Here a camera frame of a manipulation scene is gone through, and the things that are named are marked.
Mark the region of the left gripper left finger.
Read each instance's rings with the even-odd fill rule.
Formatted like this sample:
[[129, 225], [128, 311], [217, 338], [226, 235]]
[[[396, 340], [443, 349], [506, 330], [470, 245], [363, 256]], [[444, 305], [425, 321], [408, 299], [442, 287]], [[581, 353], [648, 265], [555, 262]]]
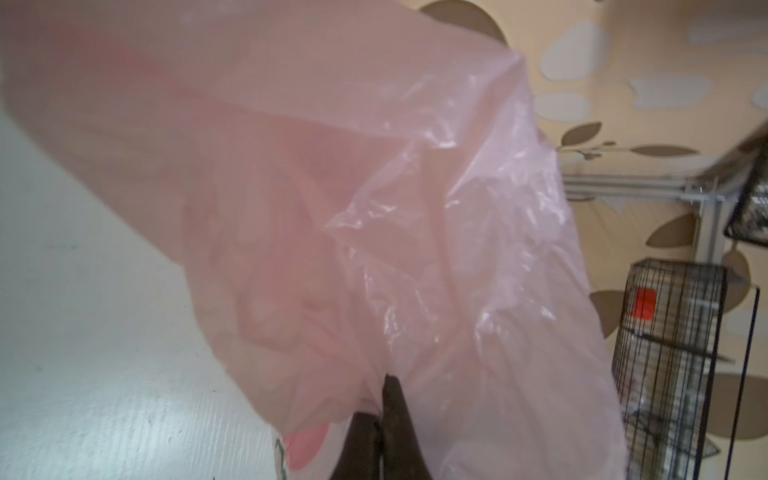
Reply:
[[379, 418], [369, 413], [355, 413], [330, 480], [379, 480], [381, 451]]

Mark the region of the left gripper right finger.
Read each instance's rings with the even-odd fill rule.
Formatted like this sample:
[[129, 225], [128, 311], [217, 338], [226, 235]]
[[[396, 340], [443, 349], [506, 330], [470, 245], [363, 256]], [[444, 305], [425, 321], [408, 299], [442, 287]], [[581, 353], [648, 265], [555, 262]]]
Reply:
[[387, 375], [382, 389], [383, 470], [387, 480], [431, 480], [399, 379]]

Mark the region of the pink plastic fruit-print bag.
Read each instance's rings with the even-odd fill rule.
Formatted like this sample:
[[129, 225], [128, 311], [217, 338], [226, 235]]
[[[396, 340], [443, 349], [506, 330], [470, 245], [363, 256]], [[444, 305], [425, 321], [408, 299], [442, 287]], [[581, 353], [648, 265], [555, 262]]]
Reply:
[[330, 479], [399, 379], [432, 479], [621, 479], [610, 358], [524, 57], [395, 1], [5, 1], [8, 114], [180, 265]]

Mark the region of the red-capped item in basket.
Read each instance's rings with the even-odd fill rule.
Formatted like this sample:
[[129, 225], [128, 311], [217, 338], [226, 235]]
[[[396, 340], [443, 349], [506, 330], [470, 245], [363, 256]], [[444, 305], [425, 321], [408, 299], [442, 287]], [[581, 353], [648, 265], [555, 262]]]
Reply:
[[657, 292], [653, 288], [634, 287], [632, 289], [632, 302], [630, 315], [633, 318], [650, 321], [655, 315]]

